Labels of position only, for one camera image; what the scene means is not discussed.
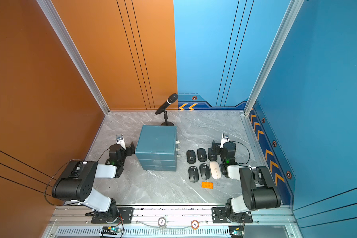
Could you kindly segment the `black computer mouse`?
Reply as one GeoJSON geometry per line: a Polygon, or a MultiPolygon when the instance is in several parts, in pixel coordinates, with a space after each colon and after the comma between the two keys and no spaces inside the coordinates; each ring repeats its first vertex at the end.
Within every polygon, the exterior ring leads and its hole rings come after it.
{"type": "Polygon", "coordinates": [[[217,150],[208,148],[208,160],[211,162],[217,161],[218,155],[217,155],[217,150]]]}
{"type": "Polygon", "coordinates": [[[207,154],[204,148],[198,148],[197,149],[197,158],[199,162],[206,162],[207,160],[207,154]]]}
{"type": "Polygon", "coordinates": [[[186,160],[189,164],[196,163],[196,153],[194,150],[188,150],[186,152],[186,160]]]}
{"type": "Polygon", "coordinates": [[[196,166],[191,166],[188,169],[188,176],[190,182],[198,182],[199,180],[199,172],[196,166]]]}
{"type": "Polygon", "coordinates": [[[201,174],[201,178],[202,179],[209,179],[211,177],[211,171],[210,171],[210,167],[203,163],[199,166],[199,170],[200,170],[200,174],[201,174]]]}

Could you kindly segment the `teal drawer cabinet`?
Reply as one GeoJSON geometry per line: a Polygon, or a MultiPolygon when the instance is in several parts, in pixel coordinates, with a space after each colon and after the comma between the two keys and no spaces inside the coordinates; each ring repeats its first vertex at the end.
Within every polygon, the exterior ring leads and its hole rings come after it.
{"type": "Polygon", "coordinates": [[[142,127],[136,147],[136,157],[144,170],[177,170],[177,127],[149,126],[142,127]]]}

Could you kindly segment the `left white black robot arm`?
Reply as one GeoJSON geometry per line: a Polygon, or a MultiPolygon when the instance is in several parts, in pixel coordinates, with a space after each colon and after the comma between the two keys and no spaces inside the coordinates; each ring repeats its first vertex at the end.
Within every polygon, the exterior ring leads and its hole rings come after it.
{"type": "Polygon", "coordinates": [[[88,215],[106,223],[121,221],[121,212],[115,199],[97,191],[96,179],[118,179],[123,171],[126,157],[135,154],[135,144],[123,146],[117,142],[109,147],[109,159],[105,164],[98,161],[71,160],[52,188],[52,197],[62,201],[79,203],[92,210],[88,215]]]}

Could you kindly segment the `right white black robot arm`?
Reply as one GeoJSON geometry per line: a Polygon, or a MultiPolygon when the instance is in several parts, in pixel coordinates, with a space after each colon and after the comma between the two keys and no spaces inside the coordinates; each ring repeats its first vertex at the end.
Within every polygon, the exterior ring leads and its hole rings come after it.
{"type": "Polygon", "coordinates": [[[252,212],[261,209],[278,208],[281,196],[266,166],[251,167],[235,161],[236,143],[212,142],[211,153],[220,157],[220,173],[226,178],[240,182],[242,194],[229,198],[224,207],[212,208],[213,223],[253,222],[252,212]]]}

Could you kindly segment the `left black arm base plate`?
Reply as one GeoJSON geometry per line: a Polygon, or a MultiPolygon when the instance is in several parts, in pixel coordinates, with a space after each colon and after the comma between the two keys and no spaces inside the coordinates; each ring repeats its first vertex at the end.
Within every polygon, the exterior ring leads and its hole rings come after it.
{"type": "Polygon", "coordinates": [[[116,225],[120,222],[120,219],[122,219],[123,224],[130,224],[133,218],[133,212],[134,212],[133,207],[119,207],[118,216],[114,218],[94,212],[91,223],[116,225]]]}

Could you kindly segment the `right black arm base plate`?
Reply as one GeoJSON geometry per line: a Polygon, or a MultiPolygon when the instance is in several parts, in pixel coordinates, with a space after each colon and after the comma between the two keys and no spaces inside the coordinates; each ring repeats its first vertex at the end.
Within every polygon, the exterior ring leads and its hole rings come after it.
{"type": "Polygon", "coordinates": [[[212,220],[215,224],[220,223],[242,223],[251,224],[253,223],[252,214],[250,212],[243,213],[227,213],[225,207],[213,207],[212,220]]]}

